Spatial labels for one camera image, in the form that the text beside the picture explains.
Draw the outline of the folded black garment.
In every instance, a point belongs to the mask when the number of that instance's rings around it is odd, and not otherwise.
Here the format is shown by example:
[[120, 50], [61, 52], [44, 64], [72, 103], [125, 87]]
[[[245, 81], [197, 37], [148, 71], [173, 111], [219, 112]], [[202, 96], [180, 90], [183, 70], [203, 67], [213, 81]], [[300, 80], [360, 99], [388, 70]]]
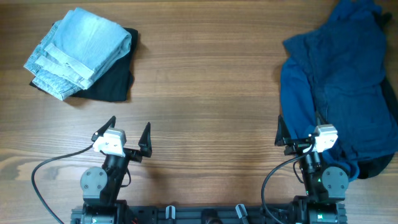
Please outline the folded black garment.
[[91, 100], [118, 102], [126, 101], [134, 77], [130, 71], [134, 51], [137, 47], [139, 33], [132, 28], [124, 28], [132, 35], [130, 52], [117, 60], [114, 65], [87, 90], [73, 90], [71, 97]]

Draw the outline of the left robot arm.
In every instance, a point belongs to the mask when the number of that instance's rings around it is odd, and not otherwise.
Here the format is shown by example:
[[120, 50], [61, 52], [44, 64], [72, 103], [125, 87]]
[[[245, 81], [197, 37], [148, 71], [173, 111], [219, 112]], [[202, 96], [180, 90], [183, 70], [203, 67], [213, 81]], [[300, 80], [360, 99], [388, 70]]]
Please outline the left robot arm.
[[139, 149], [125, 146], [124, 130], [115, 127], [116, 117], [112, 116], [93, 135], [92, 148], [105, 155], [101, 167], [87, 169], [81, 179], [83, 190], [83, 207], [80, 212], [74, 211], [71, 223], [137, 223], [137, 218], [125, 200], [118, 200], [125, 175], [130, 175], [128, 165], [131, 161], [141, 162], [143, 157], [152, 156], [150, 123], [147, 123], [139, 139]]

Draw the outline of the folded light blue jeans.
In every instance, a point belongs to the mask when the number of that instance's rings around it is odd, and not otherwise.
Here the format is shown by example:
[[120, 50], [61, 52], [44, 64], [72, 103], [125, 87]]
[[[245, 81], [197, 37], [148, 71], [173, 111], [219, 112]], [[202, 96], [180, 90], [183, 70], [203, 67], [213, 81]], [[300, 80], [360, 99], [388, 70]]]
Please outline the folded light blue jeans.
[[130, 52], [132, 35], [119, 24], [82, 8], [53, 23], [24, 64], [31, 86], [66, 100], [87, 90]]

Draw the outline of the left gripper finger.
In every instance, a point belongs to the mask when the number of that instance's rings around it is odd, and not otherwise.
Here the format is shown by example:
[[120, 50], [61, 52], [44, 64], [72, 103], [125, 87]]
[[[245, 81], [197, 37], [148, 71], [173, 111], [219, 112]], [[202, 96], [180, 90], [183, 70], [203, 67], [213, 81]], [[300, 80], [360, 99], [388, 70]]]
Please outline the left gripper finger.
[[152, 142], [150, 139], [150, 122], [148, 122], [145, 126], [145, 129], [141, 135], [141, 138], [138, 142], [138, 146], [140, 147], [140, 152], [143, 157], [151, 157], [152, 156]]
[[100, 127], [91, 137], [92, 141], [96, 141], [99, 137], [103, 137], [103, 134], [108, 128], [114, 128], [116, 124], [116, 117], [112, 116], [102, 127]]

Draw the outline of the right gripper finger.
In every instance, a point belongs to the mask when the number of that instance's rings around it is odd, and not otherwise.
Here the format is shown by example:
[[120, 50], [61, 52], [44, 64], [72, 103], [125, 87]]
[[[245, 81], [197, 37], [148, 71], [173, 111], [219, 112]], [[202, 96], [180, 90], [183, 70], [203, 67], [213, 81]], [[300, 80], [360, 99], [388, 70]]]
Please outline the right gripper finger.
[[289, 130], [286, 126], [283, 116], [278, 116], [277, 132], [275, 136], [275, 146], [286, 146], [291, 143]]
[[318, 111], [315, 112], [315, 121], [316, 121], [317, 126], [326, 124], [325, 119]]

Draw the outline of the teal blue shirt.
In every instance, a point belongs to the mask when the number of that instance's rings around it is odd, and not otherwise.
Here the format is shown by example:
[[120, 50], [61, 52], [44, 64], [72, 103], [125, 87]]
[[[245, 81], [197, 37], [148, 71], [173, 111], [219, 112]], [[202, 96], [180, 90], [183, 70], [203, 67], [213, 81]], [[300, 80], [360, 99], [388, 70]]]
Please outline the teal blue shirt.
[[289, 58], [282, 66], [281, 105], [288, 130], [294, 139], [307, 137], [315, 129], [315, 110], [336, 126], [339, 140], [321, 155], [328, 165], [348, 171], [350, 181], [366, 179], [361, 158], [361, 126], [364, 124], [360, 97], [341, 84], [344, 68], [339, 65], [311, 65], [305, 71]]

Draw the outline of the dark navy shorts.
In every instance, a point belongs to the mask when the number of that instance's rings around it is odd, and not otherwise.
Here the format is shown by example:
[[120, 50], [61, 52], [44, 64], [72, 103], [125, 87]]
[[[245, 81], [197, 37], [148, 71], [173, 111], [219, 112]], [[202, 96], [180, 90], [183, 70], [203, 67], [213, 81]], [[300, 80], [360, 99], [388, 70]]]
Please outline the dark navy shorts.
[[341, 84], [353, 90], [363, 104], [361, 161], [397, 151], [397, 123], [381, 89], [386, 77], [386, 36], [374, 12], [381, 14], [382, 9], [373, 1], [340, 1], [318, 29], [284, 41], [289, 58], [305, 71], [311, 72], [315, 64], [344, 68], [346, 80]]

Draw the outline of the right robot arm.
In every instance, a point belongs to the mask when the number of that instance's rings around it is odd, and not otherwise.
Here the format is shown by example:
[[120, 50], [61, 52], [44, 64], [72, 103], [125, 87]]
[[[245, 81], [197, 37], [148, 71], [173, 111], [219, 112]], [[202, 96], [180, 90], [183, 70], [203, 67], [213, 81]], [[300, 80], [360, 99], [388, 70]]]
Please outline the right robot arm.
[[278, 213], [285, 223], [344, 224], [346, 216], [345, 193], [349, 185], [347, 173], [338, 166], [327, 165], [322, 154], [337, 142], [338, 132], [332, 124], [321, 124], [302, 139], [292, 139], [287, 125], [278, 117], [276, 146], [284, 146], [286, 156], [295, 156], [302, 174], [306, 195], [296, 196], [287, 206], [287, 212]]

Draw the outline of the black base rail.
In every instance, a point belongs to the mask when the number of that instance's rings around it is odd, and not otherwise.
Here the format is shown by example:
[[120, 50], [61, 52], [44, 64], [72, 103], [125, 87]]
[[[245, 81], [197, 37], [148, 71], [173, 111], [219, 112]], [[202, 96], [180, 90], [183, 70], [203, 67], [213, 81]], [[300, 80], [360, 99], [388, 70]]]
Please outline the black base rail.
[[266, 212], [261, 206], [247, 207], [243, 204], [232, 207], [175, 207], [153, 206], [130, 207], [119, 214], [117, 209], [110, 211], [76, 208], [72, 210], [71, 223], [329, 223], [347, 224], [346, 209], [343, 204], [289, 205], [270, 204]]

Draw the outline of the black garment with logo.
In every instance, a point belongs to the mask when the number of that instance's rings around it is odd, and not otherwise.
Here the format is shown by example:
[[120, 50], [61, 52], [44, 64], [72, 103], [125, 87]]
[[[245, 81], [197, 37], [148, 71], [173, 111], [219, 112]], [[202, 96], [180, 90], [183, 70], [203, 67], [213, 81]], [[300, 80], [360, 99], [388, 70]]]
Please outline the black garment with logo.
[[[392, 20], [392, 14], [390, 12], [384, 14], [377, 14], [374, 12], [373, 16], [375, 22], [382, 30], [384, 30], [385, 26]], [[381, 89], [389, 112], [397, 123], [397, 97], [387, 78], [383, 79], [381, 82]], [[394, 154], [390, 154], [376, 159], [358, 162], [358, 179], [368, 179], [379, 175], [388, 166], [393, 157]]]

